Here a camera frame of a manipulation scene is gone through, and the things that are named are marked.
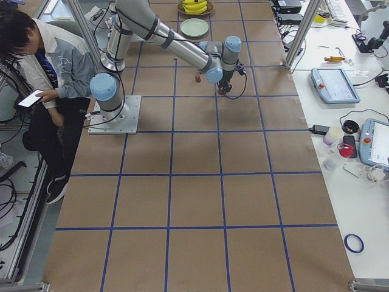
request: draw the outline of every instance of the keyboard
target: keyboard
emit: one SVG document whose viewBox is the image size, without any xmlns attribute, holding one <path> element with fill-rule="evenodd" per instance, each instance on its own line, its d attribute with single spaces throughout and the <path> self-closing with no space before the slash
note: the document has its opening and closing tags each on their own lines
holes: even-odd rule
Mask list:
<svg viewBox="0 0 389 292">
<path fill-rule="evenodd" d="M 331 23 L 337 26 L 347 25 L 347 17 L 340 5 L 340 0 L 323 0 L 323 4 L 324 9 L 326 9 L 330 15 L 329 20 Z"/>
</svg>

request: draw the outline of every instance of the black hair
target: black hair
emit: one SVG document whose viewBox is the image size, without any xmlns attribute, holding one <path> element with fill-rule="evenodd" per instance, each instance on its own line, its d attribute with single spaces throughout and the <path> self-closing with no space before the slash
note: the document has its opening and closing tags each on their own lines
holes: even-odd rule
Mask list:
<svg viewBox="0 0 389 292">
<path fill-rule="evenodd" d="M 0 9 L 0 58 L 11 62 L 19 60 L 18 48 L 29 43 L 27 28 L 35 27 L 35 21 L 24 12 Z"/>
</svg>

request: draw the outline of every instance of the red object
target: red object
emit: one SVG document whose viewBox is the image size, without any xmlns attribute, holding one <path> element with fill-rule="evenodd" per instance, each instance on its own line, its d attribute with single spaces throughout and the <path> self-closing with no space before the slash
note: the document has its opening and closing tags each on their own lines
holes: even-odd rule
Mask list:
<svg viewBox="0 0 389 292">
<path fill-rule="evenodd" d="M 354 153 L 354 147 L 346 143 L 338 144 L 339 154 L 345 158 L 349 158 Z"/>
</svg>

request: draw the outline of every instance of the tablet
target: tablet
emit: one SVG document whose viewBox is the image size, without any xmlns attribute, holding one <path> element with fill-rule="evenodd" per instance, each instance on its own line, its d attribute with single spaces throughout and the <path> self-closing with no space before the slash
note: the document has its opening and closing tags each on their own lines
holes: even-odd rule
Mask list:
<svg viewBox="0 0 389 292">
<path fill-rule="evenodd" d="M 389 123 L 367 119 L 362 126 L 359 142 L 359 156 L 363 163 L 376 165 L 385 164 L 389 171 Z"/>
<path fill-rule="evenodd" d="M 311 70 L 314 86 L 325 103 L 359 103 L 353 84 L 342 68 L 314 68 Z"/>
<path fill-rule="evenodd" d="M 29 108 L 30 106 L 33 106 L 37 102 L 39 102 L 43 96 L 35 96 L 38 93 L 43 92 L 43 90 L 36 90 L 33 93 L 31 93 L 29 96 L 27 96 L 25 99 L 23 99 L 21 102 L 18 103 L 20 106 L 24 106 L 26 108 Z"/>
</svg>

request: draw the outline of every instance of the white phone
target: white phone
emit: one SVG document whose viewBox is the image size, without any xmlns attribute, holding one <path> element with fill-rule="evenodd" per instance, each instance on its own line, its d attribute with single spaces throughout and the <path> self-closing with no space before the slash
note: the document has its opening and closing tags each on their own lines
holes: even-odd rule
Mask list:
<svg viewBox="0 0 389 292">
<path fill-rule="evenodd" d="M 36 90 L 33 93 L 31 93 L 29 96 L 27 96 L 25 99 L 23 99 L 21 102 L 18 103 L 20 106 L 24 106 L 26 108 L 29 108 L 30 106 L 33 106 L 37 102 L 39 102 L 43 96 L 36 96 L 38 93 L 43 92 L 43 90 Z"/>
</svg>

